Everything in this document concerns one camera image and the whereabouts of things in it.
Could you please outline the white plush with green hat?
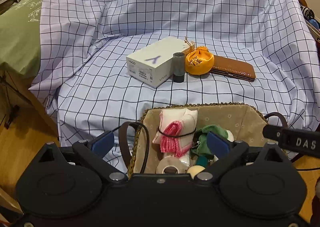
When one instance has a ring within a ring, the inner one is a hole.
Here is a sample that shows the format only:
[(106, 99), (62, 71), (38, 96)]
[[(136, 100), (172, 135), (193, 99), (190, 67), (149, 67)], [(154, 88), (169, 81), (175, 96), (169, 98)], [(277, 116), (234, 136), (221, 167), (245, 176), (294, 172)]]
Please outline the white plush with green hat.
[(230, 130), (218, 125), (208, 125), (195, 132), (191, 152), (217, 161), (230, 153), (234, 147), (233, 141)]

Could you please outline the green handled sponge puff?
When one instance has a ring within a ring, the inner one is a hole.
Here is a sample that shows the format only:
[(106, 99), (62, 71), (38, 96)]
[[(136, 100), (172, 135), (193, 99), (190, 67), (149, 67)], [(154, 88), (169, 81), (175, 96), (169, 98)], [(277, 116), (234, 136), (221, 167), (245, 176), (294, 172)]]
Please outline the green handled sponge puff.
[(205, 156), (199, 156), (193, 166), (188, 168), (187, 173), (190, 174), (191, 178), (202, 172), (208, 166), (208, 159)]

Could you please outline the pink edged cloth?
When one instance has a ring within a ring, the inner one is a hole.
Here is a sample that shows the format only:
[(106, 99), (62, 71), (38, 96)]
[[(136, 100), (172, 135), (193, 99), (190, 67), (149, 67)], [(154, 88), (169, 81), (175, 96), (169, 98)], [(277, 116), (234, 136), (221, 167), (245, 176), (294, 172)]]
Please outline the pink edged cloth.
[(152, 142), (160, 146), (162, 153), (183, 157), (192, 146), (198, 110), (162, 109), (159, 118), (159, 126)]

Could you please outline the beige tape roll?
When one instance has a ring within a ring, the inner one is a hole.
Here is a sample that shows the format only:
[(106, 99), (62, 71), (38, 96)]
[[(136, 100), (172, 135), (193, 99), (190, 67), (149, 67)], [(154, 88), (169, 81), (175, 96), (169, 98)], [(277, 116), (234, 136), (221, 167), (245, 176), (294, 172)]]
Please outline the beige tape roll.
[(176, 157), (165, 157), (163, 158), (157, 168), (157, 174), (181, 174), (186, 173), (188, 170), (187, 165), (181, 162)]

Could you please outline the orange satin drawstring pouch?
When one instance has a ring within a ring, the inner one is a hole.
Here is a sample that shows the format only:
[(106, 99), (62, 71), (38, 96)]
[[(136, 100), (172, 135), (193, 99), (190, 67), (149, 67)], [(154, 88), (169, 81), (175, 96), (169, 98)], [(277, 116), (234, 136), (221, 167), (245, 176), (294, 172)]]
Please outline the orange satin drawstring pouch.
[(215, 56), (206, 46), (196, 47), (195, 42), (189, 42), (185, 37), (184, 42), (190, 51), (185, 54), (185, 71), (193, 76), (201, 76), (210, 72), (215, 63)]

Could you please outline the woven basket with beige lining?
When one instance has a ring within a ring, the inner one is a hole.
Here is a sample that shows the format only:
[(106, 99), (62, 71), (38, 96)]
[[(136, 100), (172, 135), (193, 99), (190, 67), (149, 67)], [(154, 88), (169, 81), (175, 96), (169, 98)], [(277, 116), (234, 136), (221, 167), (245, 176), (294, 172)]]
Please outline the woven basket with beige lining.
[(157, 173), (173, 167), (190, 172), (201, 157), (217, 160), (224, 151), (210, 146), (217, 136), (226, 145), (243, 140), (262, 147), (267, 118), (276, 116), (282, 127), (287, 121), (280, 113), (262, 115), (254, 107), (240, 104), (180, 105), (145, 111), (139, 122), (126, 122), (119, 129), (120, 151), (128, 174)]

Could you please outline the brown leather case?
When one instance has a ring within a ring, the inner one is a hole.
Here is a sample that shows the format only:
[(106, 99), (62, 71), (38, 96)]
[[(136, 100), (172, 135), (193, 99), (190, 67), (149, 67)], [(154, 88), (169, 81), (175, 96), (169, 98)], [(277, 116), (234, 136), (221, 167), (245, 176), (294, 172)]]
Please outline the brown leather case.
[(251, 64), (214, 55), (214, 65), (210, 72), (225, 77), (255, 81), (255, 71)]

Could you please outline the white phone box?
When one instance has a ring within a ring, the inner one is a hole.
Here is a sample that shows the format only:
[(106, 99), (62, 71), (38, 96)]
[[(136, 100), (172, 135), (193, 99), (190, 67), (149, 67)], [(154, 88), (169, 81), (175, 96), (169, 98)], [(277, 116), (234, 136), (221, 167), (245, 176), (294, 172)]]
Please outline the white phone box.
[(172, 75), (174, 53), (190, 53), (195, 43), (166, 37), (126, 56), (130, 76), (153, 87), (159, 87)]

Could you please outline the grey cylinder tube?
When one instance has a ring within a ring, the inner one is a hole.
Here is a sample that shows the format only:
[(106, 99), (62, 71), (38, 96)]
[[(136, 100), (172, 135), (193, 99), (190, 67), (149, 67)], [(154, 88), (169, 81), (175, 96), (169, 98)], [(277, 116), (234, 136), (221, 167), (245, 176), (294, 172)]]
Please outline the grey cylinder tube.
[(182, 52), (176, 52), (172, 56), (173, 81), (176, 83), (184, 82), (185, 74), (185, 55)]

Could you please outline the blue ball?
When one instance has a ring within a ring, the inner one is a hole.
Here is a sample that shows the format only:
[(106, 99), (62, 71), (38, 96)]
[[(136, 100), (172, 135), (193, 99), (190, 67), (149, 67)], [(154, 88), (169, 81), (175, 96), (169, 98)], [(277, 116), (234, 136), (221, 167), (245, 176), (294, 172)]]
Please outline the blue ball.
[(319, 30), (319, 22), (316, 19), (310, 19), (309, 23), (315, 28)]

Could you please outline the blue checked cloth cover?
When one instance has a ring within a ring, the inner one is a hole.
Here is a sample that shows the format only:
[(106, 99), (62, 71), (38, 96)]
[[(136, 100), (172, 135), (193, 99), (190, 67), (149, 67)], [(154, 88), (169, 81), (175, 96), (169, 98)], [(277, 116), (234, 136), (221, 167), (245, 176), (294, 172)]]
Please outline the blue checked cloth cover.
[[(126, 56), (166, 37), (251, 64), (255, 81), (207, 74), (157, 88)], [(42, 0), (41, 66), (31, 91), (61, 146), (92, 139), (147, 109), (245, 103), (292, 128), (319, 125), (319, 59), (298, 0)]]

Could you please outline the cluttered side shelf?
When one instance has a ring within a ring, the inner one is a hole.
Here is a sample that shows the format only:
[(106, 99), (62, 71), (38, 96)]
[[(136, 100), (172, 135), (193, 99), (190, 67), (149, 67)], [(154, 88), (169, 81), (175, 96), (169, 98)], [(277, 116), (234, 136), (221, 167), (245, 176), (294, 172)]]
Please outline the cluttered side shelf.
[(315, 41), (319, 43), (319, 19), (315, 16), (312, 9), (308, 7), (305, 0), (298, 0), (309, 31)]

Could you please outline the black white striped fabric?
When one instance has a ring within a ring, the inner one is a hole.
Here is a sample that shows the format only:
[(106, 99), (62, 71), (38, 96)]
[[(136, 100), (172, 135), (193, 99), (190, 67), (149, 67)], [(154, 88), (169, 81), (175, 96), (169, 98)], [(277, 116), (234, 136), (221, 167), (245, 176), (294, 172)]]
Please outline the black white striped fabric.
[(303, 16), (305, 18), (305, 20), (311, 20), (315, 18), (315, 14), (313, 12), (313, 10), (311, 10), (309, 7), (306, 7), (304, 5), (300, 5), (301, 11), (303, 13)]

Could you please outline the green cushion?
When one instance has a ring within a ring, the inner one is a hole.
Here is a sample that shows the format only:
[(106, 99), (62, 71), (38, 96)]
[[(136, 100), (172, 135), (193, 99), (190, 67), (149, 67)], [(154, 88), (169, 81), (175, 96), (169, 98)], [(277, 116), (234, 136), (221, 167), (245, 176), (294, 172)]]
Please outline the green cushion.
[(1, 70), (32, 78), (40, 69), (42, 0), (21, 0), (1, 14)]

